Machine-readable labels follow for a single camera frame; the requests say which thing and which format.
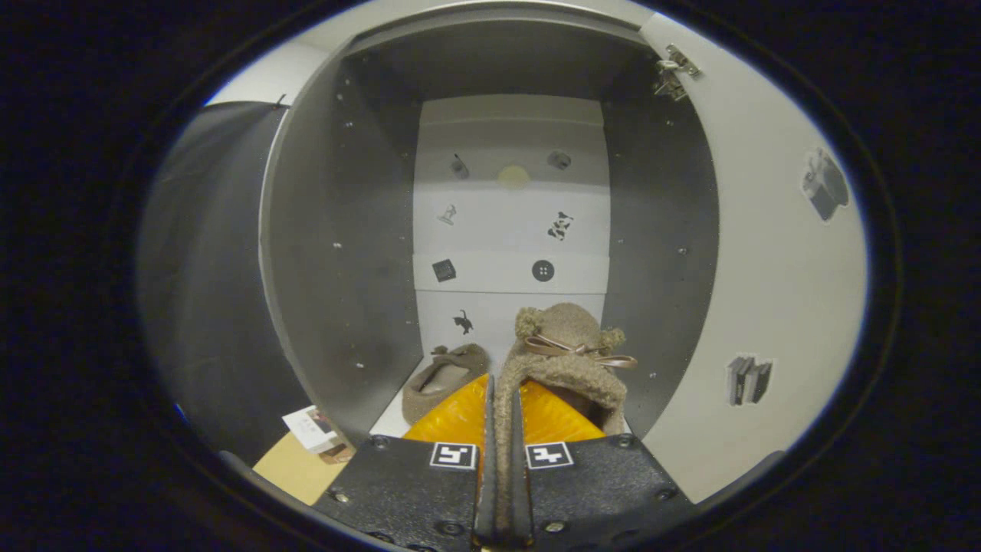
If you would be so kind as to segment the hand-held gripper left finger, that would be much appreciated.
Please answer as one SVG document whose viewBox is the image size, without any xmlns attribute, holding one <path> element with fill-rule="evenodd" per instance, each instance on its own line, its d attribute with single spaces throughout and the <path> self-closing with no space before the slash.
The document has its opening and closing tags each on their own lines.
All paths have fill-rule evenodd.
<svg viewBox="0 0 981 552">
<path fill-rule="evenodd" d="M 476 550 L 487 381 L 461 387 L 403 437 L 371 435 L 315 509 L 362 532 L 371 547 Z"/>
</svg>

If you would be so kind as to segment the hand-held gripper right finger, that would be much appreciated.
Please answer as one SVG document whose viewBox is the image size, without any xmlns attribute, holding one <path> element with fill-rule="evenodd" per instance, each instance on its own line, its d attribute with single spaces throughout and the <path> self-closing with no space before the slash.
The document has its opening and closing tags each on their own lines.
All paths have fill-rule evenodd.
<svg viewBox="0 0 981 552">
<path fill-rule="evenodd" d="M 633 434 L 605 435 L 564 399 L 515 392 L 512 518 L 530 549 L 631 549 L 697 513 Z"/>
</svg>

